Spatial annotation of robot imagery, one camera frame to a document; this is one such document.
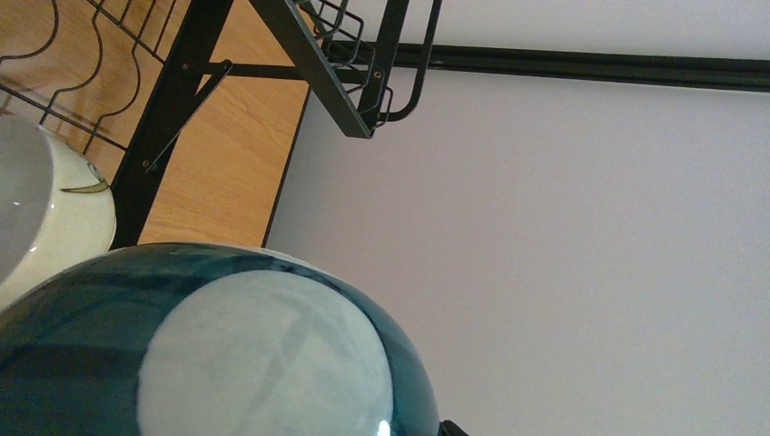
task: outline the wooden panel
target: wooden panel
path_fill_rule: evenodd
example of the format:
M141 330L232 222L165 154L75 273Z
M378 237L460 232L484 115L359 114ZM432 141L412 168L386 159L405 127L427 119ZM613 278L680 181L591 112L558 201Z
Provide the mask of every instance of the wooden panel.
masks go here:
M120 16L127 0L106 0L105 9ZM124 23L139 33L150 0L133 0ZM177 0L168 28L158 42L172 3L159 0L142 40L158 44L165 57L189 0ZM55 108L95 122L99 115L129 104L141 69L135 102L101 126L120 144L128 144L153 89L161 65L85 0L59 2L59 35L42 54L0 64L0 81L40 103L54 90L86 81L99 63L98 29L104 46L101 69L82 89L64 93ZM0 2L0 55L28 53L40 47L53 28L50 0ZM247 0L236 0L213 60L291 64ZM303 82L227 78L183 132L174 151L141 242L198 241L260 244L286 165L307 94ZM39 120L42 111L7 95L0 109ZM45 126L83 150L88 135L49 117ZM111 180L123 152L95 140L86 155Z

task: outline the white wall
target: white wall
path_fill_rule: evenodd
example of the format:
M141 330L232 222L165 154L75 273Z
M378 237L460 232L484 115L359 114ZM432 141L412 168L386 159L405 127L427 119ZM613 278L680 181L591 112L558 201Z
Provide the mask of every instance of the white wall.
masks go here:
M422 41L431 0L411 0L403 41ZM385 0L350 0L376 36ZM766 0L444 0L436 44L767 59Z
M768 120L762 94L432 72L365 142L312 99L269 246L388 310L470 434L770 434Z

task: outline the white circle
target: white circle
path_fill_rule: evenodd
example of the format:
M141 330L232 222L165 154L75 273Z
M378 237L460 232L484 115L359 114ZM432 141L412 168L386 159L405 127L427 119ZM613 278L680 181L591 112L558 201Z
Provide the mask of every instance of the white circle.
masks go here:
M185 298L155 332L139 381L143 435L373 435L393 412L369 319L288 272L239 272Z

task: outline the blue ceramic bowl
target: blue ceramic bowl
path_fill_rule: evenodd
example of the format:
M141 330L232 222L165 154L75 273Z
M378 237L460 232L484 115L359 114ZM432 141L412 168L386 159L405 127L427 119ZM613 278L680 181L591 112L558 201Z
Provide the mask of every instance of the blue ceramic bowl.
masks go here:
M108 253L0 314L0 434L419 435L439 417L375 302L276 253Z

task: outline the cream ceramic bowl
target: cream ceramic bowl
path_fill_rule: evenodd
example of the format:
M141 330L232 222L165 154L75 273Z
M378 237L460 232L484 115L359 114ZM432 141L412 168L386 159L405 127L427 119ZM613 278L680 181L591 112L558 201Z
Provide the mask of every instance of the cream ceramic bowl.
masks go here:
M0 312L40 282L109 250L113 195L81 154L0 116Z

